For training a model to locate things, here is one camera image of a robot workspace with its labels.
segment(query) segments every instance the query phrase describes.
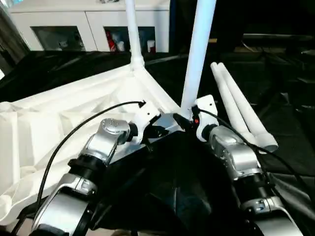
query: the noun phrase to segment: white cabinet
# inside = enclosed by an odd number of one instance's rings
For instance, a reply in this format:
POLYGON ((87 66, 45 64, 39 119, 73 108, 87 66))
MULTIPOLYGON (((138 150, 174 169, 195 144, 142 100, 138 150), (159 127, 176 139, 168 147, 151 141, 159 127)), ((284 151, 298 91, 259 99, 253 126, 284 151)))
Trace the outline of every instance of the white cabinet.
POLYGON ((13 13, 12 18, 31 50, 96 50, 85 12, 13 13))
MULTIPOLYGON (((116 34, 128 45, 127 18, 124 11, 87 12, 87 17, 99 51, 110 51, 106 30, 116 34)), ((168 52, 169 11, 137 11, 137 24, 142 50, 147 42, 155 41, 157 52, 168 52)))
MULTIPOLYGON (((142 50, 168 52, 170 0, 135 0, 135 8, 142 50)), ((9 12, 31 50, 108 52, 111 38, 129 50, 125 10, 125 0, 24 0, 9 12)))

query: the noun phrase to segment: glass cabinet door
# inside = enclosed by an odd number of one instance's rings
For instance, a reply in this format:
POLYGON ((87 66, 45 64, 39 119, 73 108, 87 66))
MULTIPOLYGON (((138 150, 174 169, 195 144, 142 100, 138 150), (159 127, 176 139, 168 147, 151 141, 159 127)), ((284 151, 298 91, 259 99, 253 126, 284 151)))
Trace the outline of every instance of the glass cabinet door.
POLYGON ((33 51, 96 51, 85 12, 12 13, 33 51))
POLYGON ((31 29, 45 51, 85 51, 76 26, 33 26, 31 29))
MULTIPOLYGON (((86 12, 99 51, 129 51, 125 11, 86 12)), ((136 11, 142 52, 168 52, 169 11, 136 11)))
MULTIPOLYGON (((154 53, 155 29, 154 27, 138 27, 141 51, 154 53)), ((124 52, 130 50, 128 27, 104 27, 104 33, 111 52, 124 52)))

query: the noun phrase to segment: white plastic table leg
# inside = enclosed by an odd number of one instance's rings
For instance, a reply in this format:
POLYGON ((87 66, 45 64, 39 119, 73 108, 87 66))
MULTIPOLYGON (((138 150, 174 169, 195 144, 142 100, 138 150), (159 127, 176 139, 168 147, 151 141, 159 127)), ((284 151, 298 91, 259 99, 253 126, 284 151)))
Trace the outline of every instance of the white plastic table leg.
POLYGON ((131 67, 135 69, 137 67, 144 66, 144 61, 141 54, 134 0, 125 0, 125 3, 128 22, 128 34, 131 47, 131 67))
POLYGON ((181 109, 188 113, 197 98, 216 0, 198 0, 181 109))
POLYGON ((243 95, 240 88, 235 83, 234 79, 226 69, 223 63, 218 64, 218 69, 223 75, 225 82, 241 112, 249 130, 255 136, 257 145, 267 149, 268 151, 275 151, 278 149, 278 143, 275 138, 267 132, 264 125, 256 115, 255 111, 243 95))
POLYGON ((221 72, 218 69, 218 65, 213 62, 210 67, 213 76, 217 82, 218 89, 232 127, 235 128, 236 131, 238 131, 240 134, 242 134, 244 138, 246 138, 246 140, 249 141, 251 144, 255 144, 255 137, 252 133, 249 132, 245 121, 237 108, 233 96, 228 89, 228 86, 226 85, 223 75, 221 75, 221 72))

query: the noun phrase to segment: white pole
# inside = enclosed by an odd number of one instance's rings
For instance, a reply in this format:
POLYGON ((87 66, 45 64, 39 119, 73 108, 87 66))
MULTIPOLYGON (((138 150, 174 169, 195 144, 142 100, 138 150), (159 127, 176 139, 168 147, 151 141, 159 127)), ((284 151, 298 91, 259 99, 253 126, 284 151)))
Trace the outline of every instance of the white pole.
POLYGON ((255 137, 248 131, 245 121, 237 108, 237 105, 230 90, 228 89, 228 86, 226 85, 223 75, 218 69, 218 65, 213 62, 210 67, 217 82, 218 89, 232 127, 236 129, 236 131, 238 131, 241 135, 243 135, 248 142, 251 144, 256 144, 255 137))
POLYGON ((144 61, 141 54, 139 31, 136 21, 136 10, 134 0, 125 0, 125 3, 128 23, 128 34, 131 48, 131 66, 133 69, 136 69, 144 66, 144 61))
POLYGON ((256 115, 255 111, 243 95, 240 88, 235 83, 234 79, 226 69, 223 63, 218 64, 218 69, 224 77, 224 80, 236 102, 236 105, 241 112, 249 130, 255 136, 258 146, 275 151, 278 149, 278 144, 275 138, 267 132, 264 125, 256 115))
POLYGON ((197 98, 215 7, 216 0, 197 3, 181 104, 184 113, 188 113, 197 98))

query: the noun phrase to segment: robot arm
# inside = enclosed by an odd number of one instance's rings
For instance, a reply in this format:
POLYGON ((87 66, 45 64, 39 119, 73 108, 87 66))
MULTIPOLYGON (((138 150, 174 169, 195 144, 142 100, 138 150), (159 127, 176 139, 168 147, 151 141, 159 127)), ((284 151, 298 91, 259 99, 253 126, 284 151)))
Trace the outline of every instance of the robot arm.
POLYGON ((104 119, 78 158, 70 160, 70 171, 37 212, 31 235, 85 235, 93 215, 93 199, 101 184, 100 176, 110 164, 117 146, 126 142, 140 144, 144 130, 159 116, 158 109, 146 103, 130 123, 104 119))
POLYGON ((199 109, 217 114, 212 96, 197 99, 196 105, 197 108, 193 108, 193 121, 199 123, 197 138, 207 142, 214 155, 225 166, 235 189, 239 208, 265 236, 302 236, 280 198, 272 190, 252 148, 232 130, 218 125, 214 117, 197 114, 199 109))

